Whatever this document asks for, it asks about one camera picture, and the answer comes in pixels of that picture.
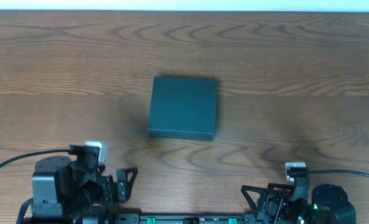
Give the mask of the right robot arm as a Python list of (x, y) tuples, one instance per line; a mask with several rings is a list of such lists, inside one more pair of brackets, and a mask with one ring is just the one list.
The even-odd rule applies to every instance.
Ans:
[(287, 181), (266, 188), (244, 185), (241, 193), (251, 212), (244, 223), (348, 224), (356, 222), (355, 207), (341, 186), (320, 184), (309, 193), (311, 171), (306, 166), (286, 165)]

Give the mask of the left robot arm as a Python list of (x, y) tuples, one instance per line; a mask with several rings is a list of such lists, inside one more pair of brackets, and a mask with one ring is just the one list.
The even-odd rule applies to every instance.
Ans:
[(102, 142), (71, 145), (67, 156), (46, 157), (35, 164), (33, 197), (19, 210), (17, 223), (75, 223), (95, 205), (113, 206), (130, 199), (137, 168), (104, 176), (108, 148)]

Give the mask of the black gift box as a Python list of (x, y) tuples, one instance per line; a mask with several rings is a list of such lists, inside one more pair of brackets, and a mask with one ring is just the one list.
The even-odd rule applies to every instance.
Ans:
[(211, 79), (154, 77), (148, 133), (152, 138), (213, 141), (218, 82)]

